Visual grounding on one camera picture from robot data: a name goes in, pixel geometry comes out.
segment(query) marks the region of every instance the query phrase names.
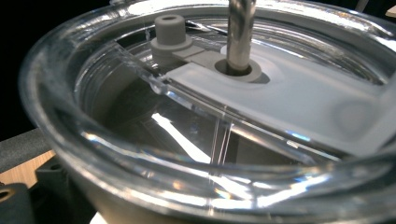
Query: black background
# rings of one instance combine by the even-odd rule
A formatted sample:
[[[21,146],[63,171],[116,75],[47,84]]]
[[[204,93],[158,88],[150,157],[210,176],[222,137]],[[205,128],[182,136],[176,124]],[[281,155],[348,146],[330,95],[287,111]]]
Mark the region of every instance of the black background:
[[[358,0],[313,1],[350,9],[358,3]],[[11,0],[2,3],[0,141],[35,128],[21,106],[18,90],[21,63],[28,50],[41,36],[61,23],[105,7],[108,2],[109,0]],[[396,22],[385,16],[386,11],[395,5],[396,0],[370,0],[364,13]]]

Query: wooden surface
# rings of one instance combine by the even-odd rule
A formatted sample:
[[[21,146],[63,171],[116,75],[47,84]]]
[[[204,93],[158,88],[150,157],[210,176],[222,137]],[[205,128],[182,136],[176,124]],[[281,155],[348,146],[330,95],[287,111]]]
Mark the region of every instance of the wooden surface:
[[[6,185],[13,183],[24,183],[28,188],[30,188],[37,182],[37,179],[35,178],[35,170],[54,155],[55,153],[51,150],[12,169],[9,169],[0,174],[0,182]]]
[[[391,7],[391,8],[387,11],[387,13],[386,13],[385,15],[388,16],[388,17],[394,17],[394,18],[396,18],[396,6]]]

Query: clear plastic container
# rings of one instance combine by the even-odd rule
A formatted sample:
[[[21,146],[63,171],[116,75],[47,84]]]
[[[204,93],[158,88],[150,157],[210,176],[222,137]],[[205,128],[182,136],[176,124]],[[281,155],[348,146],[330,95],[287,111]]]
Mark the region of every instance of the clear plastic container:
[[[228,1],[127,1],[60,25],[21,68],[28,114],[107,222],[395,218],[394,24],[257,1],[265,79],[246,83],[158,64],[150,41],[167,14],[224,54]]]

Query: metal rod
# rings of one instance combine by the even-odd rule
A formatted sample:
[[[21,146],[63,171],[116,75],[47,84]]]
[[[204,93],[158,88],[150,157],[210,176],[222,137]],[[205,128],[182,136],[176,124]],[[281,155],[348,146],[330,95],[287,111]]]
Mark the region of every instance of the metal rod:
[[[246,75],[256,0],[230,0],[227,39],[228,75]]]
[[[369,3],[369,0],[359,0],[358,4],[356,5],[355,10],[359,11],[359,12],[363,12],[363,10],[366,8],[368,3]]]

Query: gray plastic part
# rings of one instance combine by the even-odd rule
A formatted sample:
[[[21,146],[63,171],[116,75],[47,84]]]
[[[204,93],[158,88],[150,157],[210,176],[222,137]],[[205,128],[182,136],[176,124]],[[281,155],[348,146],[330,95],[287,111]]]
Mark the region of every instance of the gray plastic part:
[[[154,21],[156,38],[151,45],[153,60],[160,66],[175,66],[178,63],[197,63],[228,78],[243,82],[268,82],[262,78],[260,66],[250,60],[251,71],[245,76],[227,76],[226,55],[215,51],[206,51],[192,44],[186,35],[185,20],[182,16],[169,14],[157,17]]]
[[[163,15],[156,18],[154,24],[157,37],[150,42],[154,61],[162,66],[179,62],[172,53],[192,45],[191,38],[186,35],[184,18],[173,14]]]

